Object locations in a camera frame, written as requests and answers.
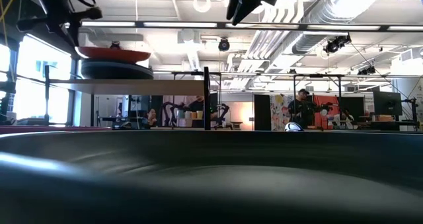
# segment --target curved dark surface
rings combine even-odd
[[[153,71],[148,68],[104,59],[84,59],[81,74],[86,79],[153,79]]]
[[[421,223],[422,146],[391,133],[11,135],[0,138],[0,218]]]

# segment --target black camera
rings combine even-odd
[[[227,40],[227,38],[220,39],[220,42],[219,42],[219,51],[226,52],[227,50],[229,50],[229,47],[230,46],[231,45],[229,44],[229,41]]]

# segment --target woman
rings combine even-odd
[[[150,112],[148,113],[148,127],[155,127],[157,126],[157,119],[156,119],[156,110],[151,109]]]

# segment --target spotlight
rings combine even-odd
[[[219,51],[226,52],[227,50],[229,50],[230,47],[231,45],[229,44],[229,41],[227,40],[227,38],[220,39],[219,46],[218,46]]]
[[[374,73],[376,73],[375,67],[369,66],[369,67],[366,67],[364,69],[359,70],[357,75],[371,75],[371,74],[374,74]]]
[[[337,36],[333,40],[328,40],[328,44],[323,49],[326,53],[335,53],[340,48],[343,48],[346,44],[351,42],[350,34],[347,36]]]

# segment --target shelf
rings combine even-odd
[[[51,79],[50,84],[88,94],[203,95],[203,81],[137,79]]]

